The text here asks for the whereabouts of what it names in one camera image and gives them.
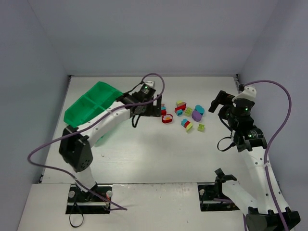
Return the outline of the teal oval lego piece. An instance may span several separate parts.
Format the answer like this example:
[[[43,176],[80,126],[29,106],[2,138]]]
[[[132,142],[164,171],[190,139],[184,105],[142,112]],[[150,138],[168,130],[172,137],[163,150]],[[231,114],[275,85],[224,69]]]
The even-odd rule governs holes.
[[[196,105],[194,109],[195,109],[195,111],[197,111],[201,115],[203,115],[205,113],[205,109],[201,105]]]

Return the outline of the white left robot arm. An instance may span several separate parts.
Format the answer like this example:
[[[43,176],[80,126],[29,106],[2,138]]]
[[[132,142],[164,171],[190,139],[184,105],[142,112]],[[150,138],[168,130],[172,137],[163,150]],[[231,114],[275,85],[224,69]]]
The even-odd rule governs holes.
[[[136,105],[154,99],[155,82],[145,81],[139,91],[133,94],[124,93],[102,113],[80,125],[79,127],[67,126],[63,130],[63,136],[74,132],[78,134],[63,139],[60,142],[59,153],[75,172],[78,187],[84,192],[95,191],[97,182],[93,178],[90,165],[93,161],[92,147],[107,132],[118,124],[131,119],[135,128],[142,116],[160,116],[161,98],[157,105]]]

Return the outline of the teal red lime lego stack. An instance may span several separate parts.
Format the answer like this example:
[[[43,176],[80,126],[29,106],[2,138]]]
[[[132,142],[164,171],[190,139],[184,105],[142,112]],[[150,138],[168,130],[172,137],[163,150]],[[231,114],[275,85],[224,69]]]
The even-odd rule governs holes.
[[[193,123],[187,119],[183,119],[181,121],[181,126],[185,128],[186,132],[189,132],[190,129],[193,127]]]

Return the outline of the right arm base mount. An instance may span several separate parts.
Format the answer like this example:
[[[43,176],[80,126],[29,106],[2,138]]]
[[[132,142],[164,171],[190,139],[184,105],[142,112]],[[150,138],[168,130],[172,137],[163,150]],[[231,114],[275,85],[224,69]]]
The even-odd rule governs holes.
[[[228,212],[239,210],[230,198],[218,192],[214,183],[198,183],[197,187],[201,212]]]

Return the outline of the lime rectangular lego brick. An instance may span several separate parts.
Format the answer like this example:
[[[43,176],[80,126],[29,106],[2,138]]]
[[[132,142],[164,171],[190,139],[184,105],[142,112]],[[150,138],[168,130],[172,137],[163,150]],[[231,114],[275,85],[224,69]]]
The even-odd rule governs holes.
[[[185,112],[184,112],[184,114],[185,114],[186,116],[190,116],[190,115],[192,114],[192,112],[193,112],[193,109],[190,108],[190,107],[187,107],[186,110],[185,110]]]

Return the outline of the purple oval lego piece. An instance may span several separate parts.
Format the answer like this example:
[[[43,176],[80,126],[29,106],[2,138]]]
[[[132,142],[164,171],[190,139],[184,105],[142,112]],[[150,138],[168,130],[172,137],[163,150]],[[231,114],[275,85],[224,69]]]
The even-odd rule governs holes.
[[[199,113],[197,110],[193,110],[192,119],[196,122],[200,122],[202,120],[202,114]]]

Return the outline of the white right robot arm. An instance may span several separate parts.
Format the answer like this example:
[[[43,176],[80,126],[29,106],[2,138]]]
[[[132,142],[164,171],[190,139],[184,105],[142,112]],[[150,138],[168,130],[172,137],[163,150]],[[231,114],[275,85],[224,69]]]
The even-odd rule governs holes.
[[[242,156],[255,189],[252,196],[235,176],[226,175],[219,168],[215,171],[217,200],[231,200],[242,212],[248,231],[292,231],[301,218],[281,193],[268,156],[270,145],[251,117],[256,95],[253,86],[246,86],[237,96],[221,90],[211,102],[211,113],[222,105],[218,116],[231,132],[230,147],[236,147]]]

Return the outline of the lime square lego brick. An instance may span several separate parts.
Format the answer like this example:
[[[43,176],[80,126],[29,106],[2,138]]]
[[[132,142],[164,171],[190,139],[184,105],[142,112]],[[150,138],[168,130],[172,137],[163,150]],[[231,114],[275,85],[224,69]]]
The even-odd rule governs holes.
[[[199,124],[197,130],[200,131],[200,132],[204,132],[204,130],[205,130],[204,124]]]

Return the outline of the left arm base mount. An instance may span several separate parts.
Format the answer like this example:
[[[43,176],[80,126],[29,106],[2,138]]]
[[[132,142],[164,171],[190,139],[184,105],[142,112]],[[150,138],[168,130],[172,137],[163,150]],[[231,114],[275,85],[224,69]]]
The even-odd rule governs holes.
[[[96,195],[82,191],[76,185],[70,185],[66,214],[110,214],[110,204]]]

